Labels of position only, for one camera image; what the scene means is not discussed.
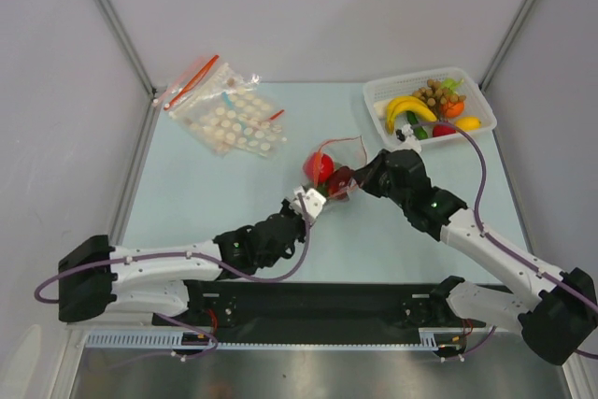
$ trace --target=cucumber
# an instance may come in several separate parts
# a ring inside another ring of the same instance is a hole
[[[408,111],[407,112],[407,121],[411,125],[417,125],[417,124],[419,124],[418,118],[416,117],[415,113],[412,112],[412,111]],[[424,130],[422,126],[413,127],[413,134],[419,140],[423,140],[423,139],[427,139],[428,138],[428,133],[426,133],[426,130]]]

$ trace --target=plastic bag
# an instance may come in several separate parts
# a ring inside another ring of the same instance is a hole
[[[197,60],[156,103],[164,104],[171,119],[218,154],[237,147],[272,155],[284,141],[279,124],[270,128],[282,110],[255,91],[258,77],[245,81],[218,55],[205,61]]]
[[[329,202],[348,201],[349,193],[359,187],[352,178],[353,171],[366,163],[367,153],[362,137],[348,137],[322,142],[309,154],[303,170]]]

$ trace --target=green vegetable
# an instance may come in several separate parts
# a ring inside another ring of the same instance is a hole
[[[455,81],[452,78],[445,78],[445,80],[440,84],[440,88],[449,88],[454,93],[455,90],[463,84],[463,82],[463,78],[461,78],[459,81]]]
[[[419,123],[418,118],[416,117],[415,113],[413,113],[412,111],[407,112],[407,121],[409,123],[411,123],[412,125],[417,125]],[[419,140],[428,138],[428,133],[426,133],[426,130],[424,130],[422,126],[418,126],[417,128],[414,127],[413,134]]]
[[[316,187],[316,190],[321,193],[325,198],[328,198],[328,188],[326,187],[326,184],[322,183],[319,186]]]

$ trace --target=cable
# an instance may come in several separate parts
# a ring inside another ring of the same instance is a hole
[[[307,208],[306,208],[306,203],[303,199],[303,195],[299,193],[297,195],[297,197],[299,199],[299,204],[301,205],[301,212],[303,215],[304,222],[306,224],[306,240],[305,240],[306,243],[304,244],[303,252],[301,253],[301,257],[297,261],[297,264],[295,264],[295,266],[286,275],[282,275],[282,276],[278,276],[276,278],[270,278],[270,279],[256,278],[254,276],[246,275],[245,273],[237,270],[236,268],[230,266],[229,264],[226,264],[223,261],[220,261],[214,257],[208,256],[207,254],[203,254],[201,252],[192,253],[192,257],[210,261],[214,264],[217,264],[221,268],[226,269],[226,270],[240,276],[241,278],[245,278],[247,280],[252,280],[254,282],[280,282],[281,280],[290,278],[292,275],[294,275],[297,272],[297,270],[299,270],[299,268],[303,264],[304,260],[306,259],[307,251],[309,250],[309,239],[310,239],[310,228],[311,228],[309,226],[309,216],[307,215]],[[131,262],[141,262],[141,261],[147,261],[147,260],[151,260],[151,259],[162,259],[162,258],[170,258],[170,257],[188,257],[188,253],[185,251],[172,251],[172,252],[167,252],[167,253],[162,253],[162,254],[145,254],[145,255],[134,256],[130,259],[130,261]],[[64,279],[69,276],[73,276],[76,273],[80,273],[82,271],[92,270],[95,268],[100,268],[100,267],[109,266],[109,265],[113,265],[113,264],[125,264],[125,263],[130,263],[130,262],[127,261],[127,258],[121,257],[119,259],[91,262],[88,264],[83,264],[80,266],[76,266],[74,268],[70,268],[68,270],[64,270],[63,272],[61,272],[57,275],[54,275],[51,278],[48,278],[45,281],[43,281],[41,284],[39,284],[36,287],[36,290],[34,291],[34,297],[37,301],[39,301],[40,303],[43,303],[43,304],[58,304],[58,302],[59,302],[58,299],[45,298],[41,295],[41,292],[46,287],[48,287],[50,284],[52,284],[60,279]],[[209,309],[207,311],[207,313],[210,315],[210,317],[212,319],[212,332],[215,334],[216,330],[218,329],[218,319],[216,318],[216,314],[214,314],[213,310]],[[198,359],[200,357],[204,357],[205,355],[208,355],[209,353],[216,350],[216,348],[219,345],[219,342],[218,342],[218,339],[216,338],[216,336],[214,336],[213,334],[211,334],[209,332],[203,331],[195,326],[191,326],[190,324],[184,323],[182,321],[175,320],[174,318],[167,317],[167,316],[163,315],[162,313],[156,313],[156,315],[158,317],[160,317],[161,319],[163,319],[164,321],[174,324],[175,326],[189,329],[192,332],[195,332],[197,334],[205,335],[213,343],[213,346],[211,348],[203,349],[201,352],[198,352],[194,355],[180,356],[180,360],[182,362],[185,362],[187,360]],[[139,360],[148,359],[150,357],[164,356],[164,355],[176,356],[177,354],[174,351],[172,351],[172,352],[154,351],[154,352],[150,352],[147,354],[139,355],[139,356],[134,357],[129,360],[125,360],[124,362],[115,363],[115,364],[109,366],[107,368],[107,370],[112,370],[112,369],[116,369],[119,367],[123,367],[129,363],[138,362]]]
[[[463,320],[463,337],[468,337],[469,335],[471,335],[474,332],[474,323],[471,322],[470,319],[466,319]]]
[[[417,127],[421,127],[421,126],[435,126],[435,125],[438,125],[438,124],[442,124],[442,125],[448,126],[449,128],[452,128],[453,130],[455,130],[458,133],[460,133],[463,137],[465,137],[469,141],[469,143],[474,147],[474,150],[477,153],[477,157],[479,158],[479,162],[480,162],[481,168],[482,168],[482,178],[481,178],[481,181],[479,183],[479,189],[477,190],[476,201],[474,203],[474,219],[476,220],[476,225],[477,225],[477,228],[479,229],[479,231],[486,238],[488,238],[488,240],[496,248],[498,248],[502,252],[508,254],[513,259],[515,259],[519,263],[525,265],[529,269],[535,271],[539,276],[542,276],[543,278],[548,279],[554,285],[556,285],[558,287],[561,287],[563,290],[565,290],[566,292],[568,292],[569,294],[571,294],[572,296],[574,296],[576,299],[578,299],[579,301],[581,301],[583,304],[585,304],[587,307],[589,307],[595,314],[598,315],[598,305],[596,305],[595,303],[593,303],[593,301],[591,301],[590,299],[586,298],[580,292],[577,292],[576,290],[572,289],[571,287],[569,287],[567,284],[565,284],[561,280],[556,279],[550,273],[544,273],[544,272],[542,272],[540,270],[539,266],[537,266],[536,264],[534,264],[534,263],[528,261],[527,259],[521,257],[519,254],[517,254],[517,252],[515,252],[514,250],[512,250],[511,248],[509,248],[504,243],[500,242],[491,233],[486,232],[484,230],[484,223],[482,222],[482,219],[481,219],[480,214],[479,214],[479,205],[480,205],[481,200],[482,200],[482,194],[484,193],[484,189],[486,188],[486,179],[488,177],[488,167],[486,166],[486,159],[484,158],[484,155],[482,154],[482,150],[479,147],[479,145],[476,143],[476,141],[474,140],[474,138],[471,137],[469,134],[467,134],[464,130],[462,130],[458,126],[453,125],[452,123],[444,122],[444,121],[443,122],[430,121],[430,122],[421,122],[421,123],[412,125],[412,127],[416,127],[417,128]],[[588,358],[593,359],[593,360],[598,360],[598,354],[591,354],[591,353],[588,353],[586,351],[579,350],[579,349],[576,349],[576,354],[582,355],[584,357],[588,357]]]
[[[463,356],[465,355],[471,355],[474,352],[482,349],[484,346],[486,346],[486,344],[490,341],[491,337],[494,335],[494,333],[496,332],[496,326],[492,326],[490,331],[481,339],[479,340],[471,349],[466,350],[463,354],[459,354],[459,355],[455,355],[452,357],[442,357],[440,359],[440,362],[452,362],[452,361],[456,361],[456,360],[460,360],[463,361],[464,358]]]
[[[242,271],[237,270],[233,266],[230,266],[229,264],[227,264],[219,259],[216,259],[215,257],[204,254],[202,252],[192,252],[191,257],[195,257],[198,259],[203,259],[205,261],[212,262],[212,263],[218,265],[220,268],[230,271],[234,275],[237,275],[240,278],[250,280],[252,282],[262,282],[262,283],[280,282],[282,280],[290,278],[292,275],[294,275],[299,270],[299,268],[301,268],[301,265],[303,264],[303,262],[306,259],[307,252],[309,250],[309,239],[310,239],[310,231],[311,231],[311,227],[309,226],[309,217],[307,215],[306,203],[303,199],[303,195],[299,193],[297,195],[297,197],[299,199],[299,203],[301,205],[301,212],[303,214],[303,219],[306,224],[306,243],[304,244],[303,252],[301,253],[301,257],[297,261],[297,264],[295,264],[295,266],[287,274],[278,276],[276,278],[257,278],[252,275],[247,275],[247,274],[243,273]],[[188,257],[188,253],[186,251],[172,251],[172,252],[163,252],[163,253],[159,253],[159,254],[143,254],[143,255],[139,255],[139,256],[132,256],[130,261],[132,263],[132,262],[149,261],[152,259],[165,259],[165,258],[171,258],[171,257],[185,257],[186,258],[186,257]],[[99,267],[113,265],[113,264],[125,264],[125,263],[127,263],[127,258],[120,257],[118,259],[99,261],[99,262],[91,262],[88,264],[76,266],[74,268],[69,268],[68,270],[64,270],[63,272],[58,273],[57,275],[54,275],[51,278],[48,278],[48,279],[44,280],[41,284],[39,284],[37,286],[36,290],[34,291],[34,297],[40,303],[58,304],[58,299],[45,298],[41,295],[41,292],[46,287],[48,287],[50,284],[56,282],[57,280],[68,278],[69,276],[75,275],[76,273],[80,273],[82,271],[91,270],[94,268],[99,268]]]
[[[175,320],[174,318],[166,317],[162,313],[156,313],[156,315],[159,316],[160,318],[162,318],[163,320],[168,321],[171,324],[174,324],[177,327],[182,327],[182,328],[185,328],[185,329],[189,329],[190,331],[193,331],[196,334],[207,336],[207,338],[209,338],[209,340],[213,343],[212,347],[211,348],[207,348],[207,349],[201,349],[201,352],[197,352],[197,353],[191,354],[191,355],[187,355],[187,354],[179,355],[176,352],[174,352],[173,350],[172,351],[156,350],[156,351],[153,351],[153,352],[147,352],[145,354],[137,355],[136,357],[132,357],[132,358],[124,360],[122,362],[111,364],[110,366],[107,366],[106,368],[99,369],[99,370],[92,370],[88,366],[88,370],[90,370],[90,371],[92,371],[94,373],[103,373],[103,372],[106,372],[106,371],[112,371],[113,369],[122,368],[123,366],[126,366],[127,364],[139,362],[140,360],[145,360],[145,359],[149,359],[149,358],[152,358],[152,357],[164,357],[164,356],[178,357],[178,359],[181,362],[186,362],[188,360],[199,359],[201,357],[204,357],[204,356],[208,355],[209,353],[215,351],[216,348],[219,345],[219,341],[216,338],[216,336],[214,336],[210,332],[204,331],[204,330],[202,330],[202,329],[200,329],[198,327],[195,327],[195,326],[191,326],[190,324],[186,324],[186,323],[184,323],[182,321]]]
[[[214,310],[212,310],[211,308],[209,308],[207,310],[207,314],[210,316],[210,318],[212,319],[212,334],[216,334],[216,331],[218,330],[218,317],[216,316],[216,314],[214,313]]]

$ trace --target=white bracket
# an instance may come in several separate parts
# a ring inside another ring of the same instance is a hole
[[[450,291],[447,303],[459,318],[484,321],[516,335],[521,335],[518,315],[528,312],[514,294],[486,289],[467,281]]]
[[[314,224],[324,209],[326,197],[313,187],[307,190],[307,192],[303,187],[297,187],[292,192],[294,193],[294,198],[291,200],[292,210],[303,216],[303,209],[301,208],[301,203],[299,202],[299,195],[302,195],[304,204],[306,205],[309,224]]]

